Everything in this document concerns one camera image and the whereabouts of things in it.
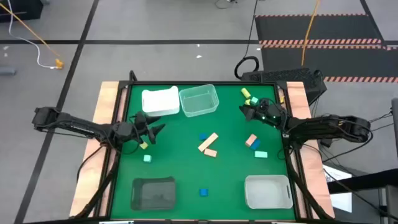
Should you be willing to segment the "dark translucent plastic bin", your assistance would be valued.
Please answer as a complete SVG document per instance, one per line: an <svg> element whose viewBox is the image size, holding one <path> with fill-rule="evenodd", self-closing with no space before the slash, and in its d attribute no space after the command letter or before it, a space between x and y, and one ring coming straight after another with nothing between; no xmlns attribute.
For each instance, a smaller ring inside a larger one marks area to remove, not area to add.
<svg viewBox="0 0 398 224"><path fill-rule="evenodd" d="M172 210L176 203L173 177L136 178L132 181L132 210Z"/></svg>

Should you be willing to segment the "black beam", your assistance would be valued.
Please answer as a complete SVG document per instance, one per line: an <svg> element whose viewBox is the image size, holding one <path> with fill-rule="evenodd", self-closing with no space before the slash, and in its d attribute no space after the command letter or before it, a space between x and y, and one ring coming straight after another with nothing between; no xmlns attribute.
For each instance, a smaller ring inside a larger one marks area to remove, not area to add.
<svg viewBox="0 0 398 224"><path fill-rule="evenodd" d="M398 187L398 169L335 180L328 183L328 190L330 194L340 194L349 191L381 189L388 185Z"/></svg>

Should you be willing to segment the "long wooden block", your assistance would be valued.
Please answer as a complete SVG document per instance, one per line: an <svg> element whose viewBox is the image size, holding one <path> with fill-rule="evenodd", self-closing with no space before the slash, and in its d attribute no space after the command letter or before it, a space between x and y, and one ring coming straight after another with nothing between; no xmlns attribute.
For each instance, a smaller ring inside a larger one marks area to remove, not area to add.
<svg viewBox="0 0 398 224"><path fill-rule="evenodd" d="M207 149L215 140L217 140L218 135L216 133L211 134L207 139L205 139L198 147L198 149L203 152Z"/></svg>

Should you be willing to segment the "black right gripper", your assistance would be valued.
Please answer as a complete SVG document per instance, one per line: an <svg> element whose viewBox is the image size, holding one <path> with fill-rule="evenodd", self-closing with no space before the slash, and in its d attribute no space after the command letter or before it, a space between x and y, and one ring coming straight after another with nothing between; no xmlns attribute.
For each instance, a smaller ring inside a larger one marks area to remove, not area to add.
<svg viewBox="0 0 398 224"><path fill-rule="evenodd" d="M249 105L241 105L239 109L246 112L246 121L250 121L254 117L254 119L275 128L285 127L285 110L271 99L262 98L254 108Z"/></svg>

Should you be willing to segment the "white paper sheet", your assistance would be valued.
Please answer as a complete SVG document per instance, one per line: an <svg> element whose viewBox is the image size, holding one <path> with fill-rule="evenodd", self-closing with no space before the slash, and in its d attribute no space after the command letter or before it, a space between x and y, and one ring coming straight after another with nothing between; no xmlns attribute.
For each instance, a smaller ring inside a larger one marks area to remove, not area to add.
<svg viewBox="0 0 398 224"><path fill-rule="evenodd" d="M330 166L324 165L323 168L324 168L326 181L328 183L333 182L335 179L342 180L352 177L351 174L332 168ZM348 213L352 212L352 197L353 197L352 193L346 192L339 194L331 194L330 197L333 208L337 208Z"/></svg>

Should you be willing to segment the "white plastic bin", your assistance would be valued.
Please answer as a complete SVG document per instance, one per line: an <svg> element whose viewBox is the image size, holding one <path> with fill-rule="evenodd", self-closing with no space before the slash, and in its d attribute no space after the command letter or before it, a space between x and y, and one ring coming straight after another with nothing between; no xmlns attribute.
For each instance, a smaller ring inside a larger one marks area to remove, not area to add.
<svg viewBox="0 0 398 224"><path fill-rule="evenodd" d="M163 90L143 90L142 110L150 117L177 114L180 111L180 98L177 86Z"/></svg>

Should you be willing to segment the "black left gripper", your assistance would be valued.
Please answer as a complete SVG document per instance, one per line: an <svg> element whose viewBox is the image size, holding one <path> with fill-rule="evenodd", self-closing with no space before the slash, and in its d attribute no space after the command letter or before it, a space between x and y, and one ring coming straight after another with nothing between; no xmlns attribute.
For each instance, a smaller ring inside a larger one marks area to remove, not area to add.
<svg viewBox="0 0 398 224"><path fill-rule="evenodd" d="M137 130L146 134L152 144L155 144L155 135L160 133L160 131L165 127L165 124L160 124L151 128L149 125L158 121L160 118L160 116L150 117L141 111L137 112L134 118L134 124Z"/></svg>

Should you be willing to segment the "grey post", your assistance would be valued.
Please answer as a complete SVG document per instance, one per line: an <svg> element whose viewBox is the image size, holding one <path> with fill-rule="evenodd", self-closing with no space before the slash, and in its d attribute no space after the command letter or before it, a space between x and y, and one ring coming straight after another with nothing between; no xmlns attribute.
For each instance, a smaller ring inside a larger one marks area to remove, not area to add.
<svg viewBox="0 0 398 224"><path fill-rule="evenodd" d="M393 98L391 100L391 109L392 109L392 119L394 126L394 137L396 142L396 150L398 153L398 98Z"/></svg>

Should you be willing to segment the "green table mat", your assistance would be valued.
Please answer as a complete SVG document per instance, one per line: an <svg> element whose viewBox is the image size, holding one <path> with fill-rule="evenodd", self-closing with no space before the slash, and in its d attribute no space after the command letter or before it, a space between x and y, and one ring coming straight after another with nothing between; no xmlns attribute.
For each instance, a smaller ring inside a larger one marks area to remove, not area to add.
<svg viewBox="0 0 398 224"><path fill-rule="evenodd" d="M280 131L259 121L246 121L239 110L244 96L239 85L218 85L219 105L215 112L188 118L183 112L164 116L165 127L156 143L146 149L135 141L123 146L114 190L113 219L200 219L200 220L292 220L294 210L253 210L245 202L244 181L249 175L286 175L282 158ZM207 138L218 135L207 149L217 151L206 156L198 147ZM267 158L254 157L245 145L254 134L261 141L256 151L266 151ZM144 162L151 155L151 162ZM172 210L132 210L132 181L136 178L173 177L176 203ZM201 197L200 189L208 189Z"/></svg>

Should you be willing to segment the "light grey plastic bin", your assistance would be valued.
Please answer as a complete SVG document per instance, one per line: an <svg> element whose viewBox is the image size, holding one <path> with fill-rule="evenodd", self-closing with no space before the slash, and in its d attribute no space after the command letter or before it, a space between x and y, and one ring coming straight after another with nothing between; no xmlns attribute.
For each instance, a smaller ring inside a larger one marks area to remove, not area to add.
<svg viewBox="0 0 398 224"><path fill-rule="evenodd" d="M293 207L289 179L285 175L249 175L244 182L246 205L251 209Z"/></svg>

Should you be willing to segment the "black perforated computer case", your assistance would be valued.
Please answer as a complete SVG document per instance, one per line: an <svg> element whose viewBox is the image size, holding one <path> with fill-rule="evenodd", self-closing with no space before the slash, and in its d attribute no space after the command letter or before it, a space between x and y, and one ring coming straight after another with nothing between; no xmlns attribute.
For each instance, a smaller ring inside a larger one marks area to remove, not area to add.
<svg viewBox="0 0 398 224"><path fill-rule="evenodd" d="M273 72L256 71L242 74L243 82L302 82L309 105L316 102L319 97L327 91L323 81L323 74L320 70L310 70L309 68L297 68L293 70L280 70Z"/></svg>

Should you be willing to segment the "black hazard-striped floor mat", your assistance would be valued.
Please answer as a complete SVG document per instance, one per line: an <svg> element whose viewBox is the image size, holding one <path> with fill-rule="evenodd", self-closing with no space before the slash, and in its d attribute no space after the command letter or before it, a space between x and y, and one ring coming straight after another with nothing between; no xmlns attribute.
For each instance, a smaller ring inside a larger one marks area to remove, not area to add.
<svg viewBox="0 0 398 224"><path fill-rule="evenodd" d="M398 47L367 14L257 15L265 71L321 70L326 82L398 84Z"/></svg>

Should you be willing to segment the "black box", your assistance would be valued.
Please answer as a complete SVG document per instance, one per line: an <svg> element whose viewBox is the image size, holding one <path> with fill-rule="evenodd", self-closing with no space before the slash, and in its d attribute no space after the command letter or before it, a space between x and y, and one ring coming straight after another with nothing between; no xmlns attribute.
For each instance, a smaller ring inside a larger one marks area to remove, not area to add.
<svg viewBox="0 0 398 224"><path fill-rule="evenodd" d="M13 13L21 20L39 19L44 5L41 0L10 0ZM0 23L10 22L11 15L0 6Z"/></svg>

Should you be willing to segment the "clear plastic bin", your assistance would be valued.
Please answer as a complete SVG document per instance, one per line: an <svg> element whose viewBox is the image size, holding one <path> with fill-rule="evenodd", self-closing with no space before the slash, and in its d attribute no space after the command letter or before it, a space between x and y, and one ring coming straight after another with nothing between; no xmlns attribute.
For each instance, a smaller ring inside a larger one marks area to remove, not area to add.
<svg viewBox="0 0 398 224"><path fill-rule="evenodd" d="M179 97L183 112L188 118L215 112L220 103L212 84L180 90Z"/></svg>

